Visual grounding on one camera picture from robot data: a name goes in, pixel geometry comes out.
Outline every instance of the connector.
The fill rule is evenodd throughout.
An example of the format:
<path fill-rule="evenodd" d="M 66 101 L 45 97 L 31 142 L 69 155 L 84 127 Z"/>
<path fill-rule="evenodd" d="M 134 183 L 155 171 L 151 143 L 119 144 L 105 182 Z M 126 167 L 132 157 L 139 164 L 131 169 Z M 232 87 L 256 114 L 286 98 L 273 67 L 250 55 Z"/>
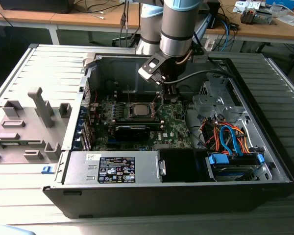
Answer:
<path fill-rule="evenodd" d="M 209 156 L 210 164 L 229 164 L 229 158 L 226 154 L 211 154 Z"/>
<path fill-rule="evenodd" d="M 261 164 L 265 162 L 264 156 L 262 154 L 258 154 L 257 158 Z"/>
<path fill-rule="evenodd" d="M 120 19 L 120 25 L 121 25 L 121 27 L 124 27 L 125 26 L 125 23 L 126 23 L 126 14 L 123 13 L 122 16 L 121 16 L 121 19 Z"/>

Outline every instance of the blue cable on desk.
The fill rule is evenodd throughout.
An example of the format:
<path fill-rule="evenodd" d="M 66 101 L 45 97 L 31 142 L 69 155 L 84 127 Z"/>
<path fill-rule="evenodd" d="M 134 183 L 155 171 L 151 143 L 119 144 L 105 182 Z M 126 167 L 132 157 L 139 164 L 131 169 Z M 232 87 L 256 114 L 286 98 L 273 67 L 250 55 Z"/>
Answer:
<path fill-rule="evenodd" d="M 227 26 L 226 22 L 224 22 L 224 21 L 222 21 L 222 20 L 221 20 L 221 22 L 224 24 L 225 29 L 226 29 L 226 39 L 225 39 L 225 43 L 224 43 L 224 45 L 223 45 L 223 47 L 222 47 L 222 49 L 221 49 L 221 51 L 223 51 L 223 50 L 225 49 L 225 47 L 226 47 L 227 40 L 229 39 L 230 30 L 229 30 L 229 27 Z"/>
<path fill-rule="evenodd" d="M 220 129 L 220 142 L 221 144 L 223 145 L 223 147 L 230 153 L 230 154 L 233 154 L 232 153 L 232 150 L 225 144 L 224 142 L 224 139 L 223 139 L 223 132 L 225 129 L 229 129 L 230 130 L 230 133 L 232 135 L 232 140 L 233 140 L 233 145 L 234 145 L 234 149 L 235 149 L 235 152 L 239 155 L 239 156 L 242 156 L 243 153 L 241 152 L 241 149 L 240 149 L 240 146 L 237 144 L 236 142 L 236 136 L 235 136 L 235 131 L 232 129 L 232 127 L 230 126 L 223 126 L 221 129 Z"/>

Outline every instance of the electronic device on desk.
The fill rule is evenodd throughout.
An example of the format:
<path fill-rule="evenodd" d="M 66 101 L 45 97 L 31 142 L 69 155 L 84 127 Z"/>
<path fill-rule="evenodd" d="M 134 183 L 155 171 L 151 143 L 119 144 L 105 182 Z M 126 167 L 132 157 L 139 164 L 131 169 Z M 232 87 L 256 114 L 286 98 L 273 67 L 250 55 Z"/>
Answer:
<path fill-rule="evenodd" d="M 241 22 L 244 24 L 270 24 L 272 14 L 265 10 L 245 8 L 241 15 Z"/>
<path fill-rule="evenodd" d="M 283 5 L 291 10 L 294 9 L 294 0 L 266 0 L 266 5 L 273 5 L 273 3 L 277 5 Z"/>
<path fill-rule="evenodd" d="M 74 0 L 0 0 L 4 10 L 50 11 L 68 13 L 73 8 Z"/>
<path fill-rule="evenodd" d="M 216 18 L 218 16 L 218 11 L 220 8 L 220 2 L 218 0 L 208 0 L 207 4 L 209 6 L 209 13 L 211 14 L 210 22 L 208 23 L 207 28 L 215 28 Z"/>

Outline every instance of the warning label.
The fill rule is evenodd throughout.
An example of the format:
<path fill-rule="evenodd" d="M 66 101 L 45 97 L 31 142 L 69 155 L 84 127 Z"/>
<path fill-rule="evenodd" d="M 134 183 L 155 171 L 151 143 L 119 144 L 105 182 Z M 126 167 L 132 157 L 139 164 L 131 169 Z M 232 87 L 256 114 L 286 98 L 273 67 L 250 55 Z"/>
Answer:
<path fill-rule="evenodd" d="M 135 183 L 135 158 L 100 158 L 98 182 Z"/>

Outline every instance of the wooden desk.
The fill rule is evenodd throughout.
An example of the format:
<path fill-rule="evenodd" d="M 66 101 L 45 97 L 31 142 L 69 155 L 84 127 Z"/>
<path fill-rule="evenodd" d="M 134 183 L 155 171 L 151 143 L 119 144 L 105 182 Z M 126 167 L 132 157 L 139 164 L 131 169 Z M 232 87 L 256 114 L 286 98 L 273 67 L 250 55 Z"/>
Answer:
<path fill-rule="evenodd" d="M 87 5 L 101 4 L 106 1 L 102 0 L 87 0 Z M 116 5 L 115 2 L 108 2 L 102 6 L 95 6 L 91 8 L 93 11 L 105 9 L 109 6 Z M 80 11 L 86 11 L 85 3 L 80 3 L 76 6 Z M 101 27 L 113 27 L 118 28 L 120 31 L 120 19 L 123 13 L 124 5 L 110 8 L 104 11 L 104 15 L 95 14 L 97 16 L 103 16 L 104 20 L 94 17 L 91 14 L 81 13 L 72 10 L 70 14 L 54 14 L 50 20 L 52 24 L 68 24 L 68 25 L 82 25 L 82 26 L 101 26 Z M 138 27 L 138 4 L 130 4 L 129 6 L 129 17 L 128 17 L 128 27 L 137 28 Z"/>
<path fill-rule="evenodd" d="M 87 5 L 105 3 L 104 0 L 87 0 Z M 81 2 L 76 6 L 81 11 L 86 11 L 85 3 Z M 108 2 L 105 5 L 95 6 L 92 10 L 101 10 L 117 2 Z M 270 25 L 242 24 L 240 14 L 233 13 L 235 0 L 222 0 L 225 14 L 232 22 L 240 25 L 240 30 L 235 37 L 240 41 L 290 43 L 294 44 L 294 26 L 273 19 Z M 13 24 L 18 27 L 46 28 L 50 32 L 53 44 L 58 45 L 58 29 L 81 30 L 81 31 L 102 31 L 119 32 L 120 18 L 123 12 L 123 5 L 105 10 L 105 19 L 96 18 L 87 13 L 73 10 L 69 14 L 55 14 L 50 12 L 30 12 L 30 11 L 5 11 L 0 6 L 0 12 Z M 0 15 L 0 25 L 10 26 Z M 133 33 L 138 27 L 138 4 L 131 4 L 129 8 L 129 33 Z M 221 38 L 224 34 L 222 26 L 215 29 L 208 29 L 205 36 L 212 39 Z"/>
<path fill-rule="evenodd" d="M 105 3 L 105 0 L 87 0 L 87 5 Z M 85 3 L 76 6 L 81 11 L 86 11 Z M 112 5 L 118 5 L 119 2 L 108 2 L 105 5 L 93 7 L 92 10 L 105 9 Z M 69 14 L 55 14 L 51 12 L 31 12 L 31 11 L 6 11 L 0 6 L 0 12 L 15 27 L 33 27 L 46 28 L 49 30 L 52 43 L 59 45 L 57 36 L 58 29 L 80 30 L 80 31 L 101 31 L 101 32 L 119 32 L 120 19 L 124 6 L 118 6 L 104 11 L 105 19 L 99 19 L 91 14 L 81 13 L 73 9 Z M 129 7 L 129 30 L 133 33 L 138 27 L 138 4 L 130 4 Z M 11 26 L 0 14 L 0 25 Z"/>
<path fill-rule="evenodd" d="M 27 22 L 49 24 L 52 12 L 34 12 L 34 11 L 5 11 L 0 5 L 0 12 L 9 22 Z M 0 21 L 5 21 L 0 14 Z"/>

